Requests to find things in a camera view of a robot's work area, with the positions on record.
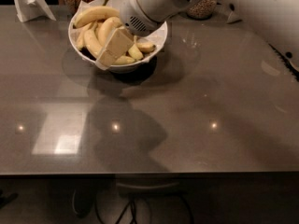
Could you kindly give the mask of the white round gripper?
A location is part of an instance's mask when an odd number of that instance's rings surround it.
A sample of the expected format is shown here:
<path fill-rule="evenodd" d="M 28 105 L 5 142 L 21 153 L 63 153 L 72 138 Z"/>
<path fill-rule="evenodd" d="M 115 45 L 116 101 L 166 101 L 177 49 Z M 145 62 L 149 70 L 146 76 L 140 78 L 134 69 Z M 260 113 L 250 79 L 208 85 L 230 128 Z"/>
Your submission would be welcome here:
<path fill-rule="evenodd" d="M 189 8 L 195 0 L 124 0 L 120 18 L 133 34 L 146 36 L 157 29 L 170 17 Z M 124 27 L 114 29 L 108 36 L 95 64 L 107 70 L 134 44 L 132 34 Z"/>

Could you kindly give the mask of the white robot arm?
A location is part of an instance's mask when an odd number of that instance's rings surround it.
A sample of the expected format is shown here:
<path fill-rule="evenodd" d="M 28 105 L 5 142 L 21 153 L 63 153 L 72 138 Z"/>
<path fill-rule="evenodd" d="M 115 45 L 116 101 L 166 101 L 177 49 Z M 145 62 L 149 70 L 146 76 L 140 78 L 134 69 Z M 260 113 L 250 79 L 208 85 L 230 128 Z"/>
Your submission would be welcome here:
<path fill-rule="evenodd" d="M 201 0 L 124 0 L 120 18 L 135 35 L 149 35 Z M 247 22 L 294 75 L 299 66 L 299 0 L 216 0 Z"/>

